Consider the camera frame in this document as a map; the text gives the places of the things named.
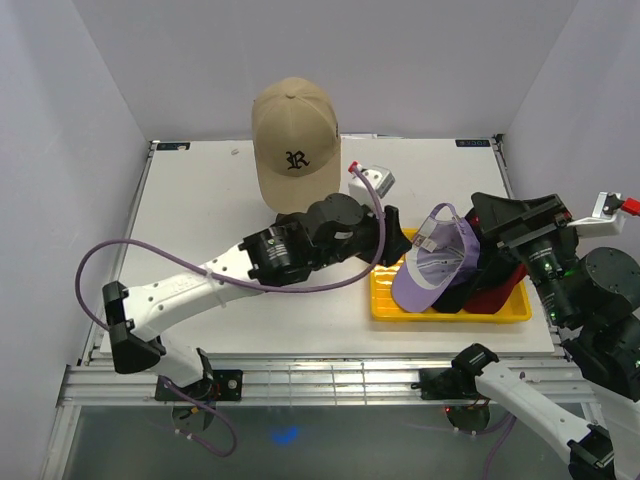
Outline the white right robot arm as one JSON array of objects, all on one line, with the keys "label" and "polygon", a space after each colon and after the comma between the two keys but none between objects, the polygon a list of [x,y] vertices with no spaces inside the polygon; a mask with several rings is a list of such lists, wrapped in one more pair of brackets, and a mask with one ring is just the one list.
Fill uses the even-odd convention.
[{"label": "white right robot arm", "polygon": [[607,193],[599,212],[575,220],[557,195],[513,200],[475,193],[483,236],[527,269],[548,320],[575,332],[562,348],[593,391],[601,425],[565,412],[488,348],[473,344],[451,362],[451,382],[464,397],[501,404],[551,446],[575,479],[639,476],[639,264],[611,247],[583,257],[580,238],[617,233],[639,202]]}]

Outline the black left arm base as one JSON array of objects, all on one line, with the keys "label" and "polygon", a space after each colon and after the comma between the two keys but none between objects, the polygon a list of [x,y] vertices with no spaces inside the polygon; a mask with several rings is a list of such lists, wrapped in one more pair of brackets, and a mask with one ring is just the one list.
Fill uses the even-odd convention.
[{"label": "black left arm base", "polygon": [[242,398],[244,372],[239,369],[214,370],[210,377],[205,377],[185,387],[159,377],[154,399],[161,402],[182,401],[181,394],[201,402],[239,401]]}]

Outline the beige R baseball cap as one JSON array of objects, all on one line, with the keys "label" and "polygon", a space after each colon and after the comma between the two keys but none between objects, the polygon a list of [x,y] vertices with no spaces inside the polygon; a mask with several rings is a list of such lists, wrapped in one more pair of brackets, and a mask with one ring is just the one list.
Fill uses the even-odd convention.
[{"label": "beige R baseball cap", "polygon": [[329,95],[288,77],[252,106],[252,142],[260,192],[278,214],[306,211],[340,191],[341,136]]}]

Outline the purple LA baseball cap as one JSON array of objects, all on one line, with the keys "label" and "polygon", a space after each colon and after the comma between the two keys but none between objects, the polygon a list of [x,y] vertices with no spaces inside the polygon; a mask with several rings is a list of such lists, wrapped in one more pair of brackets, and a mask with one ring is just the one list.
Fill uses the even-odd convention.
[{"label": "purple LA baseball cap", "polygon": [[429,309],[447,288],[465,282],[477,271],[480,242],[450,203],[433,208],[411,243],[391,285],[392,299],[404,311]]}]

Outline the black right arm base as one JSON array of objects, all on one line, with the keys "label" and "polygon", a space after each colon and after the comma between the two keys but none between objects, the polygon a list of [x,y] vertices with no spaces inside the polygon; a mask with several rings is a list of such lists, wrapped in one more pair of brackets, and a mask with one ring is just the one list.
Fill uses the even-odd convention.
[{"label": "black right arm base", "polygon": [[419,390],[422,400],[471,400],[478,394],[474,381],[453,367],[419,369],[418,381],[410,388]]}]

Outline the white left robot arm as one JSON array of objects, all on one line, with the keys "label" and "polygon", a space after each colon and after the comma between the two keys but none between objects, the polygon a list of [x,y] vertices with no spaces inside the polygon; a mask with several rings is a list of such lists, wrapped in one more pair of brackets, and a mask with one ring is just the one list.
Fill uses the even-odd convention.
[{"label": "white left robot arm", "polygon": [[305,212],[280,215],[201,266],[144,286],[119,281],[102,290],[114,368],[153,371],[188,398],[211,390],[213,371],[200,348],[179,346],[168,331],[178,323],[241,298],[306,281],[321,269],[356,257],[391,266],[410,250],[399,211],[383,216],[345,194],[331,194]]}]

